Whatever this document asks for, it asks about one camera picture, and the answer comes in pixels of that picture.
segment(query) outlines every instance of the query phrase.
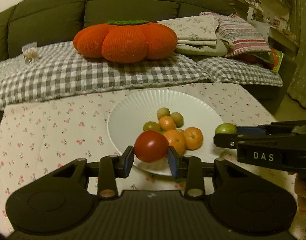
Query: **green fruit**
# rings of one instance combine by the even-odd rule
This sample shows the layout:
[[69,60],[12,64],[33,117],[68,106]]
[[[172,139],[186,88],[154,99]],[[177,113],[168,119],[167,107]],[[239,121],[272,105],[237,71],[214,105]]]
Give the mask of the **green fruit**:
[[175,122],[177,128],[181,127],[184,124],[183,116],[180,113],[178,112],[172,113],[171,117]]
[[160,108],[160,109],[156,112],[156,115],[157,115],[157,119],[160,120],[163,116],[170,115],[170,110],[167,109],[166,107]]
[[154,130],[154,131],[160,132],[161,127],[156,122],[147,122],[145,125],[143,125],[143,131],[147,131],[147,130]]
[[223,124],[220,124],[216,128],[215,134],[217,134],[217,133],[233,133],[233,134],[236,134],[237,129],[236,129],[236,126],[233,125],[232,123],[223,123]]

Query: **sofa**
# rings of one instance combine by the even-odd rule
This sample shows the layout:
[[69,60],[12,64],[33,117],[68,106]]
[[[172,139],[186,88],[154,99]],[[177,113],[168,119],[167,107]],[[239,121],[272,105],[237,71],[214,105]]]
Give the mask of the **sofa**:
[[[222,0],[23,0],[0,13],[0,61],[22,53],[21,47],[72,41],[83,28],[108,20],[145,19],[151,22],[199,15],[235,13]],[[244,85],[268,111],[275,114],[296,63],[285,56],[280,69],[283,87]]]

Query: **green curtain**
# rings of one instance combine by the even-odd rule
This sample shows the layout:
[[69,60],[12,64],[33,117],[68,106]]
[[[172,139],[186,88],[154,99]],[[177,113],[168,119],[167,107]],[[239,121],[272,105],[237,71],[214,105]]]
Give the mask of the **green curtain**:
[[291,98],[306,108],[306,0],[293,0],[291,30],[299,39],[300,49],[295,58],[297,69],[288,89]]

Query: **ribbed black surface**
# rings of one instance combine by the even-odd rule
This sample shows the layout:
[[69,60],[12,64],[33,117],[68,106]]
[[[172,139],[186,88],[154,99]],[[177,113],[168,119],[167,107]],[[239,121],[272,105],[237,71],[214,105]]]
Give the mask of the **ribbed black surface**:
[[10,240],[294,240],[284,232],[274,236],[244,236],[223,227],[202,202],[189,201],[179,191],[125,191],[101,202],[87,222],[53,236],[14,232]]

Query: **sofa backrest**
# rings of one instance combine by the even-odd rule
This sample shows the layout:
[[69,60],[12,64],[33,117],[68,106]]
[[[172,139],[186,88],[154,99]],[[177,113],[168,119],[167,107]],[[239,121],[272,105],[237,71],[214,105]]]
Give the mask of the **sofa backrest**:
[[108,20],[151,22],[211,11],[234,10],[221,0],[24,0],[0,13],[0,61],[22,53],[22,46],[71,41],[84,27]]

